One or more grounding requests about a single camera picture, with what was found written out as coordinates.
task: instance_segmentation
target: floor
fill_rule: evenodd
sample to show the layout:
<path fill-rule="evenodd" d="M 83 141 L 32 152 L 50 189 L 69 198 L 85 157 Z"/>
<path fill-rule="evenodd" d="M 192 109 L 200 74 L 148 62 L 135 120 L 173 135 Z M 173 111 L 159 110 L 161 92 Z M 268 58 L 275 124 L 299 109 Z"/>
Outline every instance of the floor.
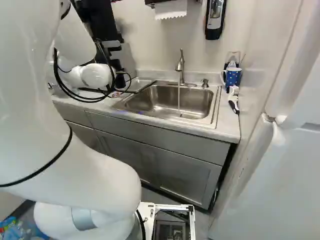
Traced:
<path fill-rule="evenodd" d="M 149 189 L 142 188 L 142 201 L 151 202 L 155 204 L 180 204 L 172 199 L 162 196 Z M 20 220 L 34 222 L 33 208 L 29 209 Z M 207 233 L 209 224 L 211 223 L 211 217 L 209 213 L 203 213 L 195 211 L 195 238 L 196 240 L 208 240 Z"/>

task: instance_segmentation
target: paper towel dispenser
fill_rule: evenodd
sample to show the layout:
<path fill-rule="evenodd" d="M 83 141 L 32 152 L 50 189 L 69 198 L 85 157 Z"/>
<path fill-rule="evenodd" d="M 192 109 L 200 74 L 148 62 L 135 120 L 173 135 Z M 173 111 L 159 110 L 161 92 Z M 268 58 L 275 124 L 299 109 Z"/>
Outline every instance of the paper towel dispenser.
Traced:
<path fill-rule="evenodd" d="M 169 2 L 169 1 L 176 1 L 176 0 L 144 0 L 145 5 L 148 5 L 151 8 L 155 8 L 155 4 L 162 3 L 162 2 Z M 196 3 L 202 4 L 203 0 L 195 0 Z"/>
<path fill-rule="evenodd" d="M 157 3 L 168 2 L 168 1 L 176 1 L 176 0 L 144 0 L 145 5 L 148 5 L 151 8 L 154 8 L 155 4 Z"/>

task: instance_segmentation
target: paper towel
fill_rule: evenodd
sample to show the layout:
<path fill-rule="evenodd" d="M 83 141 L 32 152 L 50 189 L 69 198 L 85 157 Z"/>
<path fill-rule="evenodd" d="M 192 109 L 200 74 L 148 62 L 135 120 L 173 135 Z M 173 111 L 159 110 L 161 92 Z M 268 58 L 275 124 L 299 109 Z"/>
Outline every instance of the paper towel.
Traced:
<path fill-rule="evenodd" d="M 155 19 L 173 19 L 187 15 L 188 0 L 172 0 L 154 5 Z"/>

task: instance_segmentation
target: faucet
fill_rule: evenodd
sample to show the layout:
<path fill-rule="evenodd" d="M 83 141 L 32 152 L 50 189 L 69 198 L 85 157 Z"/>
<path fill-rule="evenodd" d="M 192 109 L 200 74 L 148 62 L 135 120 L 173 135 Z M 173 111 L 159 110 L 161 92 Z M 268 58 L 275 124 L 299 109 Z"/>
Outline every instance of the faucet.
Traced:
<path fill-rule="evenodd" d="M 177 72 L 180 72 L 180 85 L 187 86 L 187 87 L 196 87 L 196 84 L 193 83 L 185 83 L 185 59 L 184 59 L 184 51 L 180 48 L 180 59 L 178 64 L 175 67 Z"/>

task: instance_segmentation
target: running water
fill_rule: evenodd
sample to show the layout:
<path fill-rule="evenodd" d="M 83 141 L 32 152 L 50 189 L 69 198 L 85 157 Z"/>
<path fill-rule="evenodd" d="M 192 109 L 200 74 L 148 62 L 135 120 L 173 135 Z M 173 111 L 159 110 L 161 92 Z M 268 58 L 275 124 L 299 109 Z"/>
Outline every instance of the running water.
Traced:
<path fill-rule="evenodd" d="M 179 116 L 182 117 L 182 113 L 180 111 L 180 81 L 178 81 L 178 113 Z"/>

